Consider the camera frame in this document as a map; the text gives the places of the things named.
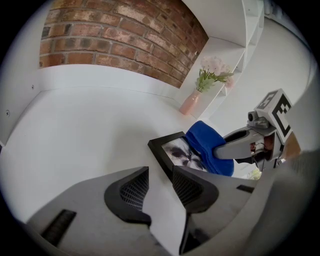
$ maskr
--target black picture frame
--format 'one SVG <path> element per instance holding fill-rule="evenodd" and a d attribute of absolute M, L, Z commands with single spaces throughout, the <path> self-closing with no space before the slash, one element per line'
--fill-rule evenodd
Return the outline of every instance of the black picture frame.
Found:
<path fill-rule="evenodd" d="M 201 155 L 188 143 L 188 140 L 186 138 L 186 135 L 183 131 L 173 133 L 164 137 L 151 139 L 148 142 L 148 146 L 151 149 L 154 157 L 160 164 L 161 168 L 163 169 L 164 173 L 167 175 L 169 180 L 172 182 L 173 180 L 173 170 L 174 170 L 174 163 L 171 161 L 170 157 L 167 155 L 165 150 L 162 148 L 163 144 L 166 144 L 168 142 L 171 142 L 173 140 L 182 138 L 186 141 L 186 143 L 189 145 L 192 152 L 201 158 Z"/>

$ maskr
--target blue cloth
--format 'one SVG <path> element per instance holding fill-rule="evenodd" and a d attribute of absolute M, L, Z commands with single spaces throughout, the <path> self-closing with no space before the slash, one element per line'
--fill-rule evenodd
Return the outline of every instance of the blue cloth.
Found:
<path fill-rule="evenodd" d="M 226 144 L 225 139 L 213 128 L 198 121 L 191 126 L 185 137 L 189 144 L 201 154 L 203 164 L 208 172 L 232 176 L 234 173 L 233 159 L 218 159 L 212 154 L 212 149 Z"/>

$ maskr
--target brick wall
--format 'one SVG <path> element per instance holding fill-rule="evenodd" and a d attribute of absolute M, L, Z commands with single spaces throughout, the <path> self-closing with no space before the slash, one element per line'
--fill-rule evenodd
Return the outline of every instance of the brick wall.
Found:
<path fill-rule="evenodd" d="M 105 65 L 179 88 L 207 40 L 181 0 L 55 0 L 39 67 Z"/>

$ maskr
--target pink vase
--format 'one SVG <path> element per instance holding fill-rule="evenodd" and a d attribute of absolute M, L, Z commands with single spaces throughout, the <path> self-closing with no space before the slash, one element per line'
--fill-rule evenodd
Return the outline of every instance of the pink vase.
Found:
<path fill-rule="evenodd" d="M 201 95 L 201 92 L 197 89 L 194 89 L 193 93 L 186 98 L 182 106 L 180 107 L 180 112 L 184 115 L 189 115 L 192 109 L 197 104 L 197 101 Z"/>

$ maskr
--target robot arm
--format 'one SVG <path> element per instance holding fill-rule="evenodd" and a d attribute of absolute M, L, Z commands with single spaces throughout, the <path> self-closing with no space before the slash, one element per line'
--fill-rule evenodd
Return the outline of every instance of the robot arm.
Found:
<path fill-rule="evenodd" d="M 285 119 L 291 103 L 282 89 L 269 92 L 248 113 L 247 126 L 224 137 L 226 144 L 212 150 L 219 159 L 235 159 L 237 163 L 256 164 L 261 170 L 275 168 L 292 129 Z M 272 140 L 272 149 L 265 149 L 265 138 Z"/>

